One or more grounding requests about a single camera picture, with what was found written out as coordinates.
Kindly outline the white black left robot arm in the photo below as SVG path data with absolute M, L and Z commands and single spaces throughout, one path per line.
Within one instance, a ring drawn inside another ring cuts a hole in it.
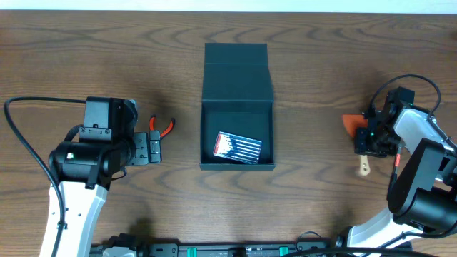
M 49 189 L 49 214 L 41 256 L 88 256 L 96 222 L 106 202 L 111 182 L 126 175 L 129 166 L 161 162 L 159 131 L 138 132 L 111 139 L 81 139 L 87 129 L 75 126 L 51 152 L 49 164 L 58 183 Z

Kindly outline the small hammer red black handle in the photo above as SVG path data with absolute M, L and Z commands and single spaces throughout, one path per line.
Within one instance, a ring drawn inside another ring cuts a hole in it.
M 391 186 L 394 185 L 394 183 L 397 179 L 398 167 L 399 167 L 400 160 L 401 160 L 402 148 L 403 148 L 402 144 L 399 144 L 398 148 L 396 150 L 396 155 L 395 155 L 395 159 L 394 159 L 394 163 L 393 163 L 393 170 L 392 170 L 392 174 L 391 174 L 391 182 L 390 182 Z

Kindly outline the blue drill bit set case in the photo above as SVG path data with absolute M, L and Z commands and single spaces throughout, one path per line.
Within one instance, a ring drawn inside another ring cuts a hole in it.
M 258 164 L 262 142 L 256 139 L 219 131 L 213 155 L 247 164 Z

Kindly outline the orange scraper wooden handle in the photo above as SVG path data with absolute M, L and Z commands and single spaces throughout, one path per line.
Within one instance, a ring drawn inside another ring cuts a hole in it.
M 352 139 L 355 139 L 356 129 L 368 127 L 368 120 L 362 114 L 343 114 L 342 122 L 346 132 Z M 370 172 L 367 155 L 360 155 L 360 166 L 356 174 L 358 176 L 367 176 Z

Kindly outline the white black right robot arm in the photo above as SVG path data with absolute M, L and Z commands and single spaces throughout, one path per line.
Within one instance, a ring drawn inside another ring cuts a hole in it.
M 344 114 L 343 125 L 363 157 L 395 158 L 388 205 L 337 238 L 337 246 L 394 249 L 417 238 L 456 233 L 456 145 L 428 110 L 400 102 L 366 115 Z

